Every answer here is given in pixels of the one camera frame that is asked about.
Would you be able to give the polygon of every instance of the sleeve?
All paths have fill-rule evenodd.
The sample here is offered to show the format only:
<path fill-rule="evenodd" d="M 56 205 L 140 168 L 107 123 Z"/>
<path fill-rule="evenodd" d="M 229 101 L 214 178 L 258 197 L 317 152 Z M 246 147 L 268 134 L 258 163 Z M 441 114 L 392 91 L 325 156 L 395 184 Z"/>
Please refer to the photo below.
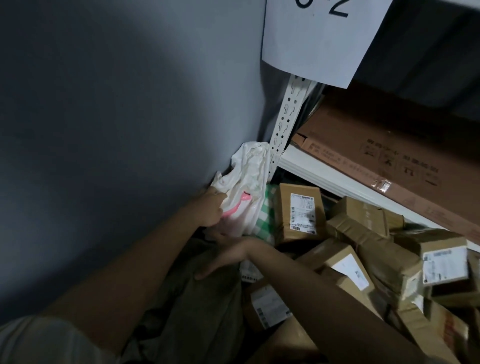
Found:
<path fill-rule="evenodd" d="M 27 316 L 0 327 L 0 363 L 116 364 L 118 358 L 95 346 L 71 323 Z"/>

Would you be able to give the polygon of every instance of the number 2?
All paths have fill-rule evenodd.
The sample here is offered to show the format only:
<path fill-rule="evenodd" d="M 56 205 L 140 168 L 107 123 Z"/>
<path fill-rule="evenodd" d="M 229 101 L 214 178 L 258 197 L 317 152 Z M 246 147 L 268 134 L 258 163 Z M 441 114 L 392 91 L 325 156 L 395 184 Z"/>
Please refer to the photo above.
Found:
<path fill-rule="evenodd" d="M 339 2 L 337 2 L 334 6 L 332 6 L 332 8 L 330 9 L 330 11 L 328 12 L 329 14 L 332 14 L 332 15 L 338 15 L 338 16 L 342 16 L 344 18 L 346 18 L 348 16 L 348 13 L 346 12 L 338 12 L 336 11 L 335 9 L 338 8 L 340 5 L 342 4 L 345 4 L 347 1 L 350 1 L 350 0 L 340 0 Z"/>

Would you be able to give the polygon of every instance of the white plastic bag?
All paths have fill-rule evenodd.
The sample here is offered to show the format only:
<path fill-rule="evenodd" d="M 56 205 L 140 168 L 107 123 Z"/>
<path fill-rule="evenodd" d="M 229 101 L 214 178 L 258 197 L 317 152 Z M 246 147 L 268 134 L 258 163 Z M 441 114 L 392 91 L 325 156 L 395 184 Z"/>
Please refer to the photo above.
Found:
<path fill-rule="evenodd" d="M 216 228 L 229 236 L 250 235 L 264 203 L 268 178 L 270 149 L 267 142 L 246 142 L 232 155 L 232 171 L 222 176 L 217 172 L 212 186 L 227 194 L 222 203 L 224 213 L 236 212 L 223 217 Z M 242 194 L 251 196 L 242 201 Z"/>

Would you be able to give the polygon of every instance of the white shelf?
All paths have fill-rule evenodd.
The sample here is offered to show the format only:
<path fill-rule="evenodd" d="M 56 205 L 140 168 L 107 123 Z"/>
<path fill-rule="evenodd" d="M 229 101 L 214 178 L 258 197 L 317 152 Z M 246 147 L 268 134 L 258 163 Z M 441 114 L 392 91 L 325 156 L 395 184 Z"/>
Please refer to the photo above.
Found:
<path fill-rule="evenodd" d="M 339 197 L 353 197 L 403 215 L 409 222 L 430 228 L 444 229 L 435 222 L 370 189 L 292 145 L 289 145 L 283 152 L 278 160 L 278 166 Z M 468 248 L 480 253 L 480 246 L 470 241 L 468 241 Z"/>

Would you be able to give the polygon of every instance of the corrugated metal panel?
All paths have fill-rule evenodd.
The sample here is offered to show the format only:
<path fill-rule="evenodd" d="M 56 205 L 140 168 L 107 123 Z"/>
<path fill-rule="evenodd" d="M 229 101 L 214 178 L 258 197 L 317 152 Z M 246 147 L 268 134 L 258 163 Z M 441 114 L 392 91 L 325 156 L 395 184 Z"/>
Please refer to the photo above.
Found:
<path fill-rule="evenodd" d="M 355 79 L 480 121 L 480 12 L 394 0 Z"/>

